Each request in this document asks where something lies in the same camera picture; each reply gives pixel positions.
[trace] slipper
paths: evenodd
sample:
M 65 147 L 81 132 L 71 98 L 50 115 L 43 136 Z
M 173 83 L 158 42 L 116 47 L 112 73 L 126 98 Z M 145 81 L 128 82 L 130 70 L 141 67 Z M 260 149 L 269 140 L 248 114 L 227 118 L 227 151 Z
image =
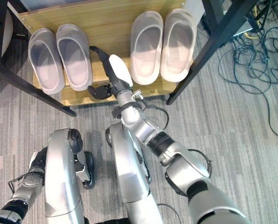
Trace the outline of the slipper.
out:
M 131 76 L 140 85 L 153 83 L 160 72 L 163 19 L 155 11 L 140 14 L 132 25 Z
M 160 73 L 169 82 L 183 80 L 190 69 L 196 43 L 197 26 L 184 9 L 172 10 L 164 26 Z
M 87 35 L 74 24 L 63 24 L 58 28 L 56 41 L 71 88 L 86 90 L 92 84 Z
M 61 59 L 51 30 L 41 28 L 32 34 L 28 44 L 28 57 L 46 94 L 55 94 L 64 88 Z

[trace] gray carpet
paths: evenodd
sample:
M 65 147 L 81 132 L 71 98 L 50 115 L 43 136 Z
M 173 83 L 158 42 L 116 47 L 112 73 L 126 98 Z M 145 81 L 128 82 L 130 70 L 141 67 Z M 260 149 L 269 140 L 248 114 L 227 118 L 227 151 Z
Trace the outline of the gray carpet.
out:
M 198 27 L 195 56 L 208 38 Z M 26 60 L 26 43 L 12 40 L 6 64 L 31 81 L 32 68 Z M 203 151 L 213 161 L 212 182 L 238 205 L 253 224 L 278 224 L 278 137 L 267 122 L 267 106 L 262 96 L 250 95 L 238 86 L 223 81 L 217 74 L 219 58 L 231 48 L 219 49 L 200 74 L 172 106 L 164 97 L 149 103 L 168 110 L 171 121 L 167 132 L 189 148 Z M 231 64 L 222 65 L 231 74 Z M 278 87 L 267 93 L 271 99 L 271 124 L 278 131 Z M 114 122 L 115 103 L 73 107 L 72 118 L 34 97 L 0 81 L 0 208 L 11 196 L 7 181 L 28 170 L 34 151 L 47 144 L 48 135 L 62 127 L 78 129 L 84 149 L 91 151 L 96 163 L 96 186 L 81 189 L 85 216 L 90 223 L 126 217 L 118 193 L 113 152 L 106 144 L 105 129 Z M 155 122 L 164 125 L 165 116 L 149 111 Z M 151 191 L 158 203 L 167 203 L 190 223 L 188 200 L 174 193 L 164 178 L 165 169 L 157 158 L 144 150 L 153 182 Z M 176 215 L 161 207 L 165 224 L 179 223 Z M 44 223 L 44 189 L 24 223 Z

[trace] robotic arm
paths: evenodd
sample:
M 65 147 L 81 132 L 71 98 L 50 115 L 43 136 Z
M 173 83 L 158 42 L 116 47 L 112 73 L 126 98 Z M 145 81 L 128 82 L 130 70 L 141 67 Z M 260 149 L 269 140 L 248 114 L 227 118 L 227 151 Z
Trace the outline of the robotic arm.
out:
M 37 153 L 21 186 L 0 210 L 0 224 L 20 224 L 44 185 L 47 148 Z
M 194 224 L 250 224 L 233 202 L 209 180 L 206 168 L 182 144 L 150 121 L 139 109 L 136 99 L 141 92 L 132 92 L 132 80 L 125 63 L 116 55 L 108 56 L 91 47 L 103 63 L 110 84 L 107 94 L 114 94 L 119 106 L 112 112 L 121 118 L 143 144 L 150 147 L 162 166 L 167 167 L 165 177 L 177 194 L 188 197 L 189 214 Z

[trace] silver robot leg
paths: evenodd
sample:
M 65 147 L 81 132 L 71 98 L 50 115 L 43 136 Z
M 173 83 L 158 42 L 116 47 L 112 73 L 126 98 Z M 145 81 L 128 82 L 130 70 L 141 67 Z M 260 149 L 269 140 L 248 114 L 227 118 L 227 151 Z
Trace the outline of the silver robot leg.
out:
M 146 171 L 139 161 L 139 144 L 122 123 L 110 126 L 108 143 L 114 150 L 116 172 L 123 202 L 132 224 L 162 224 L 157 203 L 148 184 Z
M 54 131 L 48 142 L 45 216 L 48 224 L 84 224 L 83 203 L 76 173 L 85 186 L 93 187 L 86 165 L 83 142 L 76 129 Z

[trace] wooden board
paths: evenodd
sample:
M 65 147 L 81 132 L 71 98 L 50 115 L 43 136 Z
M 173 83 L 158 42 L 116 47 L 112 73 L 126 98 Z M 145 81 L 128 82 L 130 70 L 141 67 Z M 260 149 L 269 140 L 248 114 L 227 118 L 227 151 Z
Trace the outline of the wooden board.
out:
M 139 85 L 134 83 L 134 90 L 140 89 L 144 97 L 158 96 L 158 95 L 171 93 L 173 92 L 175 87 L 176 87 L 175 83 L 168 82 L 164 80 L 162 77 L 158 77 L 158 79 L 151 85 Z M 116 99 L 114 98 L 114 96 L 106 100 L 94 99 L 87 90 L 77 92 L 72 90 L 71 88 L 66 88 L 61 92 L 61 103 L 66 106 L 94 104 L 94 103 L 102 103 L 102 102 L 109 102 L 115 100 Z
M 19 14 L 19 19 L 31 33 L 47 27 L 54 33 L 60 25 L 73 23 L 79 26 L 88 36 L 91 46 L 97 46 L 110 54 L 121 57 L 130 68 L 130 34 L 132 23 L 142 12 L 158 11 L 163 19 L 173 9 L 181 7 L 182 0 L 88 0 L 35 10 Z M 102 63 L 94 53 L 90 53 L 93 71 L 93 86 L 109 82 L 104 73 Z M 73 91 L 66 78 L 62 91 L 62 103 L 65 105 L 81 105 L 98 103 L 87 91 Z M 34 85 L 39 87 L 34 78 Z M 143 90 L 145 96 L 171 93 L 175 83 L 170 83 L 159 76 L 158 80 L 148 86 L 135 86 Z

